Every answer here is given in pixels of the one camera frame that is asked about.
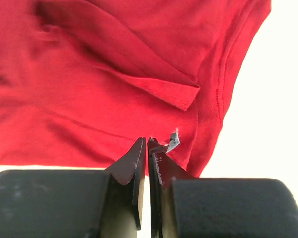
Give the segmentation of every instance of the red t-shirt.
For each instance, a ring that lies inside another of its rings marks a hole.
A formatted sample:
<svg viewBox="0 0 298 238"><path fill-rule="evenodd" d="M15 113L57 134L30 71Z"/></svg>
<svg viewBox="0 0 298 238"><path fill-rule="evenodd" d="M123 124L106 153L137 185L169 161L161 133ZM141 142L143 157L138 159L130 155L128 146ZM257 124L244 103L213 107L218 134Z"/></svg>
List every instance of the red t-shirt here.
<svg viewBox="0 0 298 238"><path fill-rule="evenodd" d="M198 176L269 12L270 0L0 0L0 164L106 167L178 128L169 155Z"/></svg>

